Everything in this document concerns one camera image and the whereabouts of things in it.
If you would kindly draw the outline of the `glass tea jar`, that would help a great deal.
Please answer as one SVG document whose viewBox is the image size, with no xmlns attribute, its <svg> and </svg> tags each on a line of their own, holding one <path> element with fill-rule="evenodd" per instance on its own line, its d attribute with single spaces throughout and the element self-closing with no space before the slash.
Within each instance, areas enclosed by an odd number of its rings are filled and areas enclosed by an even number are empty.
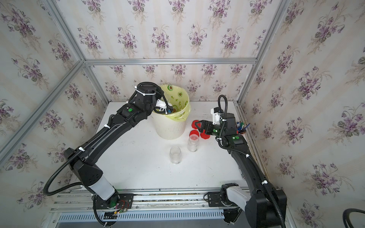
<svg viewBox="0 0 365 228">
<path fill-rule="evenodd" d="M 179 164 L 182 161 L 182 152 L 181 149 L 177 146 L 173 146 L 170 149 L 170 162 L 173 164 Z"/>
</svg>

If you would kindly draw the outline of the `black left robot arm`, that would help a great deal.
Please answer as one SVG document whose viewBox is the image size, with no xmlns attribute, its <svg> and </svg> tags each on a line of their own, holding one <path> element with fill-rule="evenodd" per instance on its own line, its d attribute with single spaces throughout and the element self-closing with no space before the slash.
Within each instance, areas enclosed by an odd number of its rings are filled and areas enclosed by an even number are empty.
<svg viewBox="0 0 365 228">
<path fill-rule="evenodd" d="M 173 107 L 168 104 L 164 91 L 159 85 L 153 82 L 139 83 L 135 86 L 135 91 L 128 102 L 115 114 L 110 115 L 108 123 L 100 131 L 78 148 L 68 148 L 64 151 L 66 161 L 46 182 L 43 195 L 52 196 L 71 187 L 84 186 L 92 193 L 93 212 L 97 221 L 104 227 L 114 225 L 113 222 L 103 221 L 98 216 L 97 204 L 113 209 L 113 217 L 115 217 L 119 212 L 127 210 L 129 202 L 121 199 L 119 192 L 97 166 L 97 161 L 119 137 L 147 119 L 153 111 L 170 115 Z M 50 191 L 52 182 L 66 167 L 71 169 L 79 181 Z"/>
</svg>

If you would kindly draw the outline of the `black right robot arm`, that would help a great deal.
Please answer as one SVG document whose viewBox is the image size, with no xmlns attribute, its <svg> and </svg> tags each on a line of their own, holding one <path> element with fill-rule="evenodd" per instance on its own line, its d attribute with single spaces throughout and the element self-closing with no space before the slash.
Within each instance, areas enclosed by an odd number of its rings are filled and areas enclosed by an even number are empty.
<svg viewBox="0 0 365 228">
<path fill-rule="evenodd" d="M 195 123 L 200 133 L 215 137 L 218 146 L 226 150 L 237 163 L 249 192 L 236 183 L 224 184 L 220 190 L 223 205 L 235 204 L 238 211 L 245 213 L 252 228 L 284 228 L 287 208 L 287 196 L 283 190 L 277 190 L 263 173 L 246 139 L 236 129 L 235 116 L 228 113 L 228 99 L 219 95 L 225 106 L 218 105 L 211 110 L 212 121 L 201 120 Z"/>
</svg>

